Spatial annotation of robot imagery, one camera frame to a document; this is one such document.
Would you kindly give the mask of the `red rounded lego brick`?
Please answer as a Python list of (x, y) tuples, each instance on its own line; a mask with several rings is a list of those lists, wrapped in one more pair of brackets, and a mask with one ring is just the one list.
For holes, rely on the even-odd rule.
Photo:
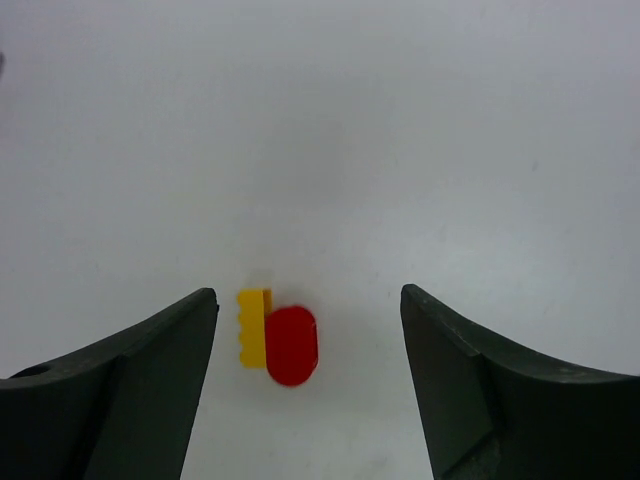
[(266, 369), (286, 387), (305, 383), (319, 362), (317, 325), (305, 307), (294, 305), (272, 312), (265, 321)]

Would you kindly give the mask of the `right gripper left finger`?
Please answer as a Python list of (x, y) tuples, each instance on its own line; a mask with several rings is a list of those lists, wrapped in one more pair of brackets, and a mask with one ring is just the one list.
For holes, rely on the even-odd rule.
[(2, 478), (180, 478), (218, 312), (202, 288), (3, 379)]

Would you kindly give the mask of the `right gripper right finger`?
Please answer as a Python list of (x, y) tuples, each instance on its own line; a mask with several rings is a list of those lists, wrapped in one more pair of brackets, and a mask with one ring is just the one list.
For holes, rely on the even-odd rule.
[(400, 313), (435, 478), (638, 477), (637, 377), (539, 353), (415, 285)]

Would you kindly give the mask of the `yellow lego brick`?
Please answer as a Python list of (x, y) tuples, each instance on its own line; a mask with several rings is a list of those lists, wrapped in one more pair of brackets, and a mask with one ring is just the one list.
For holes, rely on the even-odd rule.
[(244, 368), (266, 368), (265, 320), (273, 308), (270, 289), (244, 289), (237, 295), (239, 360)]

